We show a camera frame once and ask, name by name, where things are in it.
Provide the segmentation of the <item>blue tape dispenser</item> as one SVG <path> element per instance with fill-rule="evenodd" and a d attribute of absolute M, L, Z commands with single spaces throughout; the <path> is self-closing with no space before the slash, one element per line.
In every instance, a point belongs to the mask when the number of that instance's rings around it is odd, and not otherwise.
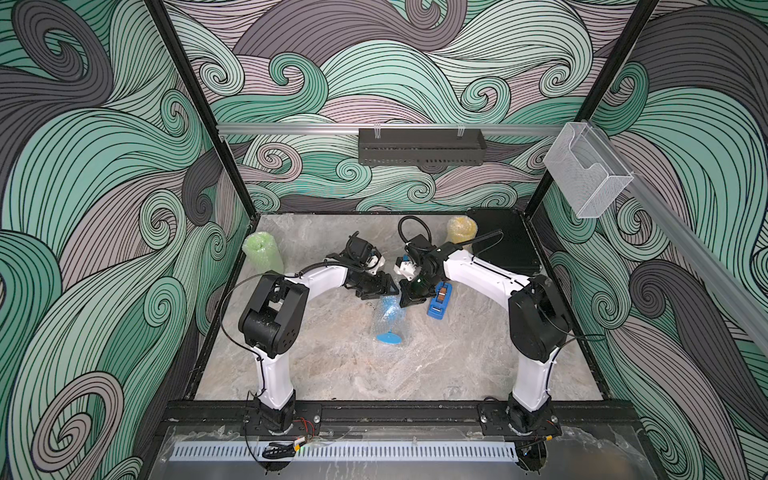
<path fill-rule="evenodd" d="M 431 298 L 427 316 L 436 320 L 442 320 L 448 309 L 452 294 L 452 285 L 448 282 L 440 282 L 435 287 L 435 295 Z"/>

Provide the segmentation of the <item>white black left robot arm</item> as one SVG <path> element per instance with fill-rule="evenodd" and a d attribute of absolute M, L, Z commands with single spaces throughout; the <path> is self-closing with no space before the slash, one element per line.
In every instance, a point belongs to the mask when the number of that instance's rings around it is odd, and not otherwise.
<path fill-rule="evenodd" d="M 296 389 L 290 373 L 289 350 L 301 331 L 308 303 L 337 288 L 352 290 L 361 300 L 399 293 L 383 271 L 385 258 L 357 232 L 339 253 L 295 273 L 264 273 L 238 321 L 246 348 L 258 369 L 255 404 L 262 423 L 284 432 L 294 422 Z"/>

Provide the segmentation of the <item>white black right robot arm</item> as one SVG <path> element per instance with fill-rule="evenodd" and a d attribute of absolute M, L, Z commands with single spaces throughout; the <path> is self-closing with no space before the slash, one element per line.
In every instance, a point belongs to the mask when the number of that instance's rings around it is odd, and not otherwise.
<path fill-rule="evenodd" d="M 477 258 L 462 245 L 435 246 L 423 235 L 405 242 L 405 255 L 397 259 L 395 271 L 403 277 L 403 308 L 435 298 L 441 282 L 463 284 L 503 307 L 518 351 L 515 384 L 507 401 L 511 429 L 533 436 L 554 424 L 549 383 L 571 327 L 564 300 L 549 277 L 513 273 Z"/>

